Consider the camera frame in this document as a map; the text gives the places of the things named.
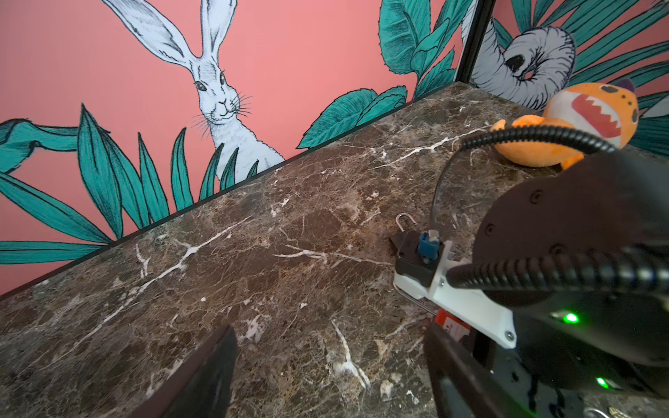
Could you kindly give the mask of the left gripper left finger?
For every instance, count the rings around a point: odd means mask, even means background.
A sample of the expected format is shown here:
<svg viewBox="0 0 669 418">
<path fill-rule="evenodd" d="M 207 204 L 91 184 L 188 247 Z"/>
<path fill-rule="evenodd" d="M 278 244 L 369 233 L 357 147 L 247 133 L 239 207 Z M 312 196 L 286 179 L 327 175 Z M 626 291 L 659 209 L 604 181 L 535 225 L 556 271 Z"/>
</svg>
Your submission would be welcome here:
<svg viewBox="0 0 669 418">
<path fill-rule="evenodd" d="M 217 329 L 130 416 L 226 416 L 236 358 L 234 328 Z"/>
</svg>

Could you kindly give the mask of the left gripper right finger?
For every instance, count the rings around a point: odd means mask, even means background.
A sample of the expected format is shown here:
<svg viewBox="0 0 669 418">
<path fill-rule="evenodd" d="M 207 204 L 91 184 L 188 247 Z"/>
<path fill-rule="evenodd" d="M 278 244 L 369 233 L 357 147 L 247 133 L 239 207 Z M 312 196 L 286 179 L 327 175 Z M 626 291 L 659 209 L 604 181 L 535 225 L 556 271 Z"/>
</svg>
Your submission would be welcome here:
<svg viewBox="0 0 669 418">
<path fill-rule="evenodd" d="M 460 396 L 475 417 L 532 417 L 527 407 L 503 390 L 490 371 L 439 324 L 432 322 L 423 337 L 423 352 L 428 365 L 437 415 L 454 417 L 444 382 Z"/>
</svg>

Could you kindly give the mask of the red padlock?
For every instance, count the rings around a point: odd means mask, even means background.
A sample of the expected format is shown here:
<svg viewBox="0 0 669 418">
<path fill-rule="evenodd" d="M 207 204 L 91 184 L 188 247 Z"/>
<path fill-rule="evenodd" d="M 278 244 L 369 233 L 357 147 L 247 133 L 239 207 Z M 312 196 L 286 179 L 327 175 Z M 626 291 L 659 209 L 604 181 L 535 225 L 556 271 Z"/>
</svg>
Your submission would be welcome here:
<svg viewBox="0 0 669 418">
<path fill-rule="evenodd" d="M 397 285 L 393 285 L 393 288 L 402 297 L 418 306 L 418 308 L 421 308 L 428 314 L 432 315 L 434 317 L 435 323 L 439 324 L 455 341 L 462 342 L 465 337 L 470 336 L 472 331 L 471 326 L 457 318 L 452 313 L 449 313 L 442 308 L 434 308 L 430 304 L 425 304 L 413 298 L 408 293 L 397 287 Z"/>
</svg>

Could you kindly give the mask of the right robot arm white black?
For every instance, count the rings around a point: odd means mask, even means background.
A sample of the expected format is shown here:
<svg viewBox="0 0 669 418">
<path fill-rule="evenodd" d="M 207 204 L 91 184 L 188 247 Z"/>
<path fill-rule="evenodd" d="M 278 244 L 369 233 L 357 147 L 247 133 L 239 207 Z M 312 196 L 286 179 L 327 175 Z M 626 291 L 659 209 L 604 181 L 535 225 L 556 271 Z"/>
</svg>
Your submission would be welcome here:
<svg viewBox="0 0 669 418">
<path fill-rule="evenodd" d="M 501 195 L 469 263 L 445 265 L 434 299 L 548 386 L 668 396 L 668 168 L 587 132 L 517 127 L 463 139 L 454 159 L 546 141 L 583 153 Z"/>
</svg>

